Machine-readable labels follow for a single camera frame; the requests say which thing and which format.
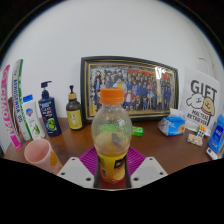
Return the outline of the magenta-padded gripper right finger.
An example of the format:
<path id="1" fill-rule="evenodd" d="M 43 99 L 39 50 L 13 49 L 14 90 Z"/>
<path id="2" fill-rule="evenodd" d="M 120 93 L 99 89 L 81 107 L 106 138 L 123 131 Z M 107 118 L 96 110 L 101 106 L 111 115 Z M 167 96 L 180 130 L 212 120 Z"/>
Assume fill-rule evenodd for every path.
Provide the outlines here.
<path id="1" fill-rule="evenodd" d="M 126 186 L 140 188 L 167 176 L 154 157 L 145 157 L 131 147 L 126 155 Z"/>

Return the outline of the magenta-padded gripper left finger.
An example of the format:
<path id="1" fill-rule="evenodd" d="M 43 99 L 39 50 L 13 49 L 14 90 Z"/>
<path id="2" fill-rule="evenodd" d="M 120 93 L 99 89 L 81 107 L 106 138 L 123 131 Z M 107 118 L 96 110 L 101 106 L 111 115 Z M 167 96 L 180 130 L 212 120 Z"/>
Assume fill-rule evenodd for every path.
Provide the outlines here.
<path id="1" fill-rule="evenodd" d="M 58 176 L 84 188 L 98 183 L 98 155 L 94 147 L 80 157 L 70 157 Z"/>

